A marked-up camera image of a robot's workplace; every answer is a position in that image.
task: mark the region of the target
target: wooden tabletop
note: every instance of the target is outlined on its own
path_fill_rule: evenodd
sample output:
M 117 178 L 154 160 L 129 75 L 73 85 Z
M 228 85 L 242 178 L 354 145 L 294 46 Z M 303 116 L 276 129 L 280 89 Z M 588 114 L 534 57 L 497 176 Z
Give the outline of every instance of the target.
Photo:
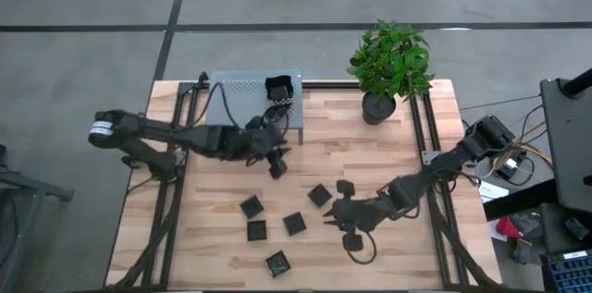
M 170 121 L 178 84 L 154 84 L 149 118 Z M 463 125 L 451 81 L 439 79 L 432 84 L 438 134 L 443 151 L 447 151 L 463 136 Z M 206 94 L 202 94 L 200 103 L 204 103 Z M 439 288 L 425 197 L 419 218 L 385 220 L 376 228 L 373 237 L 378 255 L 369 265 L 353 263 L 341 246 L 343 232 L 323 225 L 326 218 L 322 214 L 338 196 L 338 179 L 354 182 L 355 198 L 366 198 L 376 196 L 376 189 L 394 177 L 415 173 L 420 168 L 409 103 L 398 99 L 397 109 L 387 121 L 370 126 L 362 120 L 362 96 L 358 90 L 304 91 L 304 145 L 297 145 L 296 131 L 289 131 L 292 151 L 285 156 L 289 170 L 279 180 L 269 176 L 266 161 L 245 167 L 244 163 L 219 162 L 192 153 L 169 289 Z M 420 110 L 427 136 L 422 104 Z M 163 143 L 149 143 L 165 149 Z M 426 139 L 426 144 L 431 144 L 430 140 Z M 148 176 L 147 170 L 138 170 L 130 185 Z M 459 178 L 458 182 L 452 200 L 461 240 L 487 274 L 500 282 L 478 190 L 465 179 Z M 307 197 L 319 183 L 333 194 L 333 199 L 321 209 Z M 145 247 L 157 190 L 157 182 L 149 183 L 127 198 L 107 284 L 121 278 Z M 266 220 L 266 241 L 247 241 L 247 220 L 240 203 L 252 195 L 257 195 L 265 207 L 253 220 Z M 282 218 L 295 212 L 302 213 L 307 229 L 289 237 Z M 359 259 L 367 259 L 371 254 L 366 238 L 364 245 L 363 251 L 355 253 Z M 273 279 L 265 258 L 279 250 L 286 254 L 291 269 Z M 450 246 L 447 253 L 454 277 Z M 159 274 L 161 257 L 162 252 L 157 255 L 155 274 Z

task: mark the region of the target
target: concrete floor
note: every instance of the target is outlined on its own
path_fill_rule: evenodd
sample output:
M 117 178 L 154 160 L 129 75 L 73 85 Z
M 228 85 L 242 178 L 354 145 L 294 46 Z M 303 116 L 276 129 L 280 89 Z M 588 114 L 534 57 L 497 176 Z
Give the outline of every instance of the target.
M 2 25 L 167 24 L 173 0 L 0 0 Z M 274 22 L 590 21 L 592 0 L 183 0 L 180 24 Z M 357 31 L 176 33 L 164 79 L 219 69 L 300 68 L 306 79 L 345 79 Z M 588 69 L 592 30 L 427 31 L 431 70 L 453 79 L 460 107 L 538 94 L 541 79 Z M 162 32 L 0 32 L 0 142 L 18 171 L 76 190 L 43 208 L 19 291 L 98 288 L 105 279 L 129 170 L 87 141 L 97 110 L 146 106 Z M 539 100 L 463 110 L 469 123 L 507 125 Z M 534 126 L 538 112 L 530 119 Z M 521 124 L 512 127 L 519 133 Z M 545 138 L 534 143 L 549 153 Z M 537 162 L 537 175 L 552 173 Z M 491 182 L 504 184 L 503 181 Z M 541 289 L 539 269 L 509 261 L 510 287 Z

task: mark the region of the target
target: black container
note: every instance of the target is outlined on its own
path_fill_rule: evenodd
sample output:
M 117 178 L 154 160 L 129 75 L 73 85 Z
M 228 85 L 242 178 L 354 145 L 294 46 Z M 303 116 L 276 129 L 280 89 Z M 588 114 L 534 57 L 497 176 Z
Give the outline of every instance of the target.
M 367 124 L 377 125 L 389 118 L 396 107 L 395 99 L 367 92 L 362 99 L 362 116 Z

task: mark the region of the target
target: black cube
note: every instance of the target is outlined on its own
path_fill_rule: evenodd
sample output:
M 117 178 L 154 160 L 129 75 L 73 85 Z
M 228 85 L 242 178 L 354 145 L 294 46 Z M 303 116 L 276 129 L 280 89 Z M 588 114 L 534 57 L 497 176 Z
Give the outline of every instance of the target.
M 265 262 L 267 262 L 267 268 L 274 278 L 290 269 L 288 259 L 284 255 L 284 251 L 281 250 L 266 259 Z
M 288 229 L 288 234 L 293 236 L 296 233 L 302 232 L 306 229 L 306 224 L 300 213 L 291 214 L 284 218 L 284 225 Z
M 247 222 L 247 241 L 259 241 L 267 239 L 267 226 L 265 220 Z
M 261 205 L 261 202 L 259 201 L 257 196 L 252 196 L 247 201 L 241 203 L 240 208 L 247 216 L 247 219 L 253 218 L 254 216 L 258 215 L 260 212 L 264 210 L 263 205 Z
M 320 183 L 308 193 L 308 198 L 310 198 L 311 201 L 313 201 L 313 203 L 318 207 L 325 205 L 325 203 L 330 200 L 331 197 L 333 197 L 331 196 L 331 193 Z

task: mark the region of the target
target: white label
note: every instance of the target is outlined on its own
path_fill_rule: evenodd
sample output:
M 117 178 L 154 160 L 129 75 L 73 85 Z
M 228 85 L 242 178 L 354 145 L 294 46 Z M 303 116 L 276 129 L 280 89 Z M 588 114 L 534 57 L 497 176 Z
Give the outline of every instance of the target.
M 585 251 L 576 251 L 576 252 L 570 252 L 567 254 L 563 254 L 563 259 L 564 260 L 571 260 L 572 258 L 576 258 L 576 257 L 585 257 L 588 254 Z
M 111 128 L 113 127 L 113 123 L 106 122 L 106 121 L 95 121 L 92 123 L 93 128 Z
M 103 135 L 111 136 L 113 135 L 113 130 L 107 128 L 92 128 L 91 133 L 100 133 Z

